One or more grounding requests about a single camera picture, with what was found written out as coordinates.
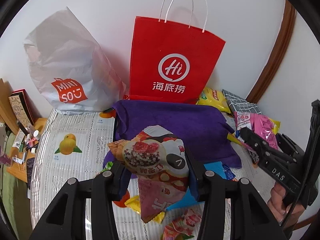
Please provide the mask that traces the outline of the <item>person's right hand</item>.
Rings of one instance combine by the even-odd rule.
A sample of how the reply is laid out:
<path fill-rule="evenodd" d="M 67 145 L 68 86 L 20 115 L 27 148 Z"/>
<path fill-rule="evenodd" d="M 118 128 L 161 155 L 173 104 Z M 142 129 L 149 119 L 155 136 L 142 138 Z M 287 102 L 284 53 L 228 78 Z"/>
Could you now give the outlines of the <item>person's right hand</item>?
<path fill-rule="evenodd" d="M 273 213 L 274 217 L 281 224 L 288 214 L 291 205 L 286 207 L 283 203 L 283 199 L 286 196 L 286 190 L 279 183 L 275 182 L 274 186 L 270 191 L 270 199 L 267 202 L 268 207 Z M 295 205 L 294 210 L 291 213 L 291 216 L 288 218 L 287 223 L 284 228 L 288 228 L 290 226 L 294 226 L 299 220 L 301 216 L 304 216 L 305 208 L 300 202 Z"/>

